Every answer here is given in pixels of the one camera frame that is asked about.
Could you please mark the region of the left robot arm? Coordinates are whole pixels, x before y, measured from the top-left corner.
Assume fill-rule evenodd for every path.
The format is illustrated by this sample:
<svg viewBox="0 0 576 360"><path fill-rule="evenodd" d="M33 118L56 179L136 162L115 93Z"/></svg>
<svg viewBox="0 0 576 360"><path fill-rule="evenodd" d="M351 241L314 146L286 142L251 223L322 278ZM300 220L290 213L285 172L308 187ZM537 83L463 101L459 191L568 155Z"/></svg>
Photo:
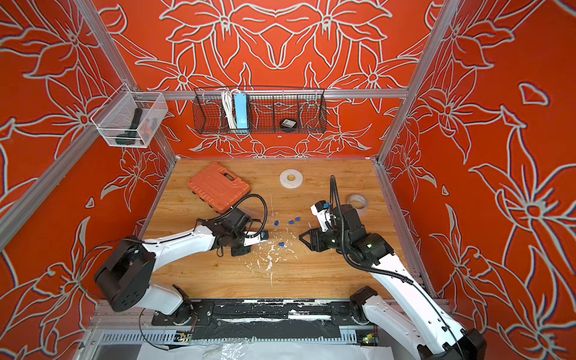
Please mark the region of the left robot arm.
<svg viewBox="0 0 576 360"><path fill-rule="evenodd" d="M148 241L123 238L96 271L94 282L115 312L148 309L184 325L197 315L190 297L179 286L154 283L152 275L194 254L214 251L222 257L226 249L234 257L249 254L269 239L267 217L264 198L249 193L225 213L197 219L188 231Z"/></svg>

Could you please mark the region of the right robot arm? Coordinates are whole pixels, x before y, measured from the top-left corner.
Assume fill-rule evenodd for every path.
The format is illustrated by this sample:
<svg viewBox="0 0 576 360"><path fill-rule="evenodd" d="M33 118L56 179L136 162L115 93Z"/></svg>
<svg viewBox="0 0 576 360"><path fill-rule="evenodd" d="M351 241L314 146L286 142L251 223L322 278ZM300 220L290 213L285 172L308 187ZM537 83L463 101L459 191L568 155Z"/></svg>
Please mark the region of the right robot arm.
<svg viewBox="0 0 576 360"><path fill-rule="evenodd" d="M372 323L394 338L414 359L484 359L488 343L475 328L467 329L445 312L406 269L394 248L379 234L367 232L357 210L343 204L336 178L329 199L310 208L319 227L299 239L314 252L330 249L354 269L367 272L397 302L395 310L378 292L365 286L349 298L352 318Z"/></svg>

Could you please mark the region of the orange plastic tool case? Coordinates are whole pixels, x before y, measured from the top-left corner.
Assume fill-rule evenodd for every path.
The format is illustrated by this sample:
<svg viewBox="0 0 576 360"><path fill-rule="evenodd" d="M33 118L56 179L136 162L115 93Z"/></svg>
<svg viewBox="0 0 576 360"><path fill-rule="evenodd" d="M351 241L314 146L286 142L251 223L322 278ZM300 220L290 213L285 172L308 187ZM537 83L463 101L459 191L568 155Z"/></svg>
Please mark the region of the orange plastic tool case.
<svg viewBox="0 0 576 360"><path fill-rule="evenodd" d="M251 187L218 162L212 162L187 181L187 187L219 214L227 212Z"/></svg>

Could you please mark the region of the white tape roll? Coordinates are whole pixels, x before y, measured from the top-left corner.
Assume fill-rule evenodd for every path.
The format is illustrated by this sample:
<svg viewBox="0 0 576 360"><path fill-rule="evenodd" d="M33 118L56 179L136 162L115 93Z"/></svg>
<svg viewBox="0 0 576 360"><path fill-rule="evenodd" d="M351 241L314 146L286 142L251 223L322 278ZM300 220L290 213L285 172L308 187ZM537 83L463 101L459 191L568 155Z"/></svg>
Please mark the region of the white tape roll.
<svg viewBox="0 0 576 360"><path fill-rule="evenodd" d="M296 169L286 169L280 174L279 181L285 188L296 189L302 185L304 176Z"/></svg>

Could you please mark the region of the clear tape roll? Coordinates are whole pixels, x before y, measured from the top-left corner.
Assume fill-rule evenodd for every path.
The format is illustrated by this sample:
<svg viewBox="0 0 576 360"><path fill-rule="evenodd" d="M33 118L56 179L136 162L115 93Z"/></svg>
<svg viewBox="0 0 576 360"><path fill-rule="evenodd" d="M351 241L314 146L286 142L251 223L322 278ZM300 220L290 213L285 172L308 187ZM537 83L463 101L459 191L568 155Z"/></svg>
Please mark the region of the clear tape roll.
<svg viewBox="0 0 576 360"><path fill-rule="evenodd" d="M347 202L359 213L362 214L368 209L368 200L360 194L351 194Z"/></svg>

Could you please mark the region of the small black device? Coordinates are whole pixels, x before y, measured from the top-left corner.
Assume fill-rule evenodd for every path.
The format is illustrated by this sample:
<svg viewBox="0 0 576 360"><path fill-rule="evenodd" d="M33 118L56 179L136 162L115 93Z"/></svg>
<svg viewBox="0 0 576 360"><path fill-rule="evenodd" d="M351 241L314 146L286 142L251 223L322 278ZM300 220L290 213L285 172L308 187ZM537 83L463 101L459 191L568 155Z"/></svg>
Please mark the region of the small black device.
<svg viewBox="0 0 576 360"><path fill-rule="evenodd" d="M298 122L291 118L285 118L280 121L280 129L282 131L294 131L298 128Z"/></svg>

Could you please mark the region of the light blue box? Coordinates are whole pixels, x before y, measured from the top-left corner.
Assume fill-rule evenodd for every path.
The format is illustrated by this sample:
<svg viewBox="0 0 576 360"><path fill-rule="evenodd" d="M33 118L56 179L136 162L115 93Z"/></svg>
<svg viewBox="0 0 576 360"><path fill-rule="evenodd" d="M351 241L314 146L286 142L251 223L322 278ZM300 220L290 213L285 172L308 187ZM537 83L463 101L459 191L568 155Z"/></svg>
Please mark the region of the light blue box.
<svg viewBox="0 0 576 360"><path fill-rule="evenodd" d="M236 128L240 131L248 129L248 98L245 94L234 94Z"/></svg>

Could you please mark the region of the green black tool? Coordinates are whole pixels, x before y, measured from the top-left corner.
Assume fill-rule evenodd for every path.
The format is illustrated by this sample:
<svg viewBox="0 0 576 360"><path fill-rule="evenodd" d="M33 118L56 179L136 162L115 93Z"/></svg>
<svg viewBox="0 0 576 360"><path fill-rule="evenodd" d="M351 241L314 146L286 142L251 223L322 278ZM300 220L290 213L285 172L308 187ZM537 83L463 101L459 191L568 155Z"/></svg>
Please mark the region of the green black tool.
<svg viewBox="0 0 576 360"><path fill-rule="evenodd" d="M115 138L115 143L120 146L134 145L137 138L137 129L140 126L140 120L143 114L143 109L137 107L133 112L133 117L130 123L130 127L123 133L120 133Z"/></svg>

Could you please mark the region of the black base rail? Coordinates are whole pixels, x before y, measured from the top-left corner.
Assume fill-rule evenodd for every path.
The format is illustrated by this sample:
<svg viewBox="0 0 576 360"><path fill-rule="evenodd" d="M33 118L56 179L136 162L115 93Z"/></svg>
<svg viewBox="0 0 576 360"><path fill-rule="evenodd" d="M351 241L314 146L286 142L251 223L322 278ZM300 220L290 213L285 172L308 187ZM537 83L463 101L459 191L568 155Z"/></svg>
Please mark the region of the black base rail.
<svg viewBox="0 0 576 360"><path fill-rule="evenodd" d="M155 312L154 335L169 347L233 341L352 344L376 346L380 330L358 319L346 299L203 299L182 325Z"/></svg>

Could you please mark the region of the clear acrylic wall box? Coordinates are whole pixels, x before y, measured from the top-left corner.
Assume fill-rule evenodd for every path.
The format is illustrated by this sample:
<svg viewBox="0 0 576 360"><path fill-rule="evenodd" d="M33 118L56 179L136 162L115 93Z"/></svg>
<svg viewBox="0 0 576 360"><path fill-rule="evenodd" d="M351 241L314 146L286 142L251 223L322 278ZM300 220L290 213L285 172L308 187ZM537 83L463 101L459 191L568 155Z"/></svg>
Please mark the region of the clear acrylic wall box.
<svg viewBox="0 0 576 360"><path fill-rule="evenodd" d="M117 145L116 137L131 124L134 110L142 108L142 117L134 145ZM132 91L121 84L91 115L91 123L111 147L145 149L149 146L168 113L167 101L160 92Z"/></svg>

